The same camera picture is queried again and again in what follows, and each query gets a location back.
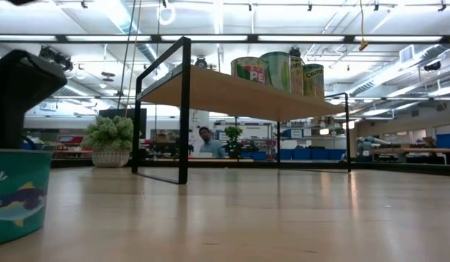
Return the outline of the teal fish can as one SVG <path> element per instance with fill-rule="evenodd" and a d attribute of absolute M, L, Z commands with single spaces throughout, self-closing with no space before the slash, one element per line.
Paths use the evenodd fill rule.
<path fill-rule="evenodd" d="M 44 225 L 52 155 L 0 149 L 0 245 Z"/>

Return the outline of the tan label can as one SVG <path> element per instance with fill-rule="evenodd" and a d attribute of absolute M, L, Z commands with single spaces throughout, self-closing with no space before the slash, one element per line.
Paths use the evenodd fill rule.
<path fill-rule="evenodd" d="M 291 56 L 290 57 L 291 66 L 291 92 L 297 95 L 304 94 L 303 85 L 303 63 L 300 57 Z"/>

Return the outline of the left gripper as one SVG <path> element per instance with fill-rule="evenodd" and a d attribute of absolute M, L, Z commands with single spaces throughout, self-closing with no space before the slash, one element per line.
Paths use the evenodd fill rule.
<path fill-rule="evenodd" d="M 21 149 L 27 111 L 67 85 L 63 69 L 36 55 L 14 49 L 0 58 L 0 81 L 31 91 L 0 91 L 0 149 Z"/>

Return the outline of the wooden shelf black metal frame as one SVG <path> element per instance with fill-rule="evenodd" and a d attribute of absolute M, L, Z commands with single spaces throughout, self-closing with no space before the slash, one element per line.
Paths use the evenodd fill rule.
<path fill-rule="evenodd" d="M 143 80 L 178 50 L 181 64 L 148 87 Z M 192 65 L 192 40 L 178 38 L 136 79 L 132 174 L 139 167 L 139 125 L 141 104 L 153 103 L 180 108 L 178 177 L 171 182 L 185 185 L 189 169 L 189 111 L 213 111 L 231 116 L 247 116 L 276 123 L 307 117 L 349 112 L 347 106 L 335 106 L 322 99 L 294 95 L 258 82 Z"/>

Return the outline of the green peas can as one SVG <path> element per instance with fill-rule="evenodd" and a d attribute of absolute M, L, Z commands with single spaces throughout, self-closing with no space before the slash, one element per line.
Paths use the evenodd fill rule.
<path fill-rule="evenodd" d="M 267 84 L 267 62 L 259 57 L 239 57 L 231 62 L 233 76 Z"/>

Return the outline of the yellow-green carrots can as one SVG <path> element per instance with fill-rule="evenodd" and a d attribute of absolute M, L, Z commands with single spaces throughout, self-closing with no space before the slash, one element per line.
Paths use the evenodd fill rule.
<path fill-rule="evenodd" d="M 303 65 L 304 95 L 323 100 L 325 97 L 324 67 L 320 64 Z"/>

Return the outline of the wooden workbench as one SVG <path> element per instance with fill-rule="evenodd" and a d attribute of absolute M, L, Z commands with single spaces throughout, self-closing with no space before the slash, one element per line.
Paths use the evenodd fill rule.
<path fill-rule="evenodd" d="M 409 154 L 409 153 L 435 153 L 450 154 L 450 148 L 377 148 L 371 149 L 370 154 Z"/>

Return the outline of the black overhead crossbar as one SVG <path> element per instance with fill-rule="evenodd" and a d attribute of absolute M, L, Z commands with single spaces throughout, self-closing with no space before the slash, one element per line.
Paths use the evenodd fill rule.
<path fill-rule="evenodd" d="M 28 44 L 166 44 L 178 41 L 172 34 L 0 34 L 0 43 Z M 450 44 L 450 35 L 342 35 L 342 34 L 195 34 L 194 43 L 212 44 Z"/>

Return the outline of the small background potted plant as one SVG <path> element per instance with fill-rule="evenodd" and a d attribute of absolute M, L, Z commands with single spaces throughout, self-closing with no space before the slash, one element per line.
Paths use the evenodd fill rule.
<path fill-rule="evenodd" d="M 224 146 L 226 152 L 228 153 L 228 156 L 232 159 L 239 159 L 241 146 L 238 140 L 242 134 L 242 129 L 236 126 L 228 126 L 225 128 L 224 132 L 228 137 L 226 145 Z"/>

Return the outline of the green plant white pot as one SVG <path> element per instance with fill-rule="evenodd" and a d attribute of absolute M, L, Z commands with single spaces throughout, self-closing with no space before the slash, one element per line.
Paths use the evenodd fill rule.
<path fill-rule="evenodd" d="M 82 146 L 92 149 L 96 167 L 124 167 L 133 147 L 133 121 L 121 116 L 97 116 L 84 131 Z"/>

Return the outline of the green label can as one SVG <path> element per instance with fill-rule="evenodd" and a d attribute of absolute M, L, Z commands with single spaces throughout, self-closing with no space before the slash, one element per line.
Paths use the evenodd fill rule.
<path fill-rule="evenodd" d="M 260 58 L 267 64 L 268 83 L 274 88 L 290 92 L 290 55 L 287 52 L 268 52 Z"/>

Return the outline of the person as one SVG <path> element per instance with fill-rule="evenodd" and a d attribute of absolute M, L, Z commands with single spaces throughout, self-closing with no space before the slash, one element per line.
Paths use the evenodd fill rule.
<path fill-rule="evenodd" d="M 221 142 L 211 138 L 210 130 L 207 127 L 201 127 L 199 129 L 199 135 L 203 140 L 200 153 L 211 153 L 214 158 L 224 158 L 226 156 Z"/>

